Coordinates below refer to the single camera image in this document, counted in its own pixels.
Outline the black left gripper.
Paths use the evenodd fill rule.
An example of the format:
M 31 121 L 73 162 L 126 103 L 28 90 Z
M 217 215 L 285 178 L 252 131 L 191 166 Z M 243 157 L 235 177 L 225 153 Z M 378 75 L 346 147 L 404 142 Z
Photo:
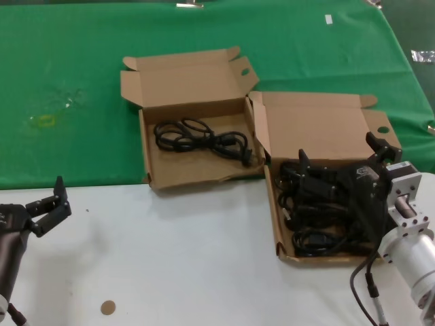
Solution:
M 63 178 L 57 176 L 52 196 L 26 204 L 25 207 L 20 204 L 1 204 L 1 237 L 22 232 L 33 232 L 37 237 L 46 235 L 72 214 L 67 199 Z M 30 213 L 33 213 L 33 217 L 44 216 L 33 223 Z

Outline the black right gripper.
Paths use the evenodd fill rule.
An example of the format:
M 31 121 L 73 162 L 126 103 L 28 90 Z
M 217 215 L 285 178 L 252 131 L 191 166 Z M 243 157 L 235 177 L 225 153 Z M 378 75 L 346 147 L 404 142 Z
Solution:
M 337 169 L 313 166 L 303 149 L 298 150 L 300 188 L 319 197 L 335 197 L 336 184 L 346 197 L 350 213 L 386 213 L 386 197 L 382 194 L 380 174 L 384 163 L 399 163 L 402 150 L 377 138 L 372 132 L 366 134 L 366 143 L 373 154 L 365 160 L 351 162 Z

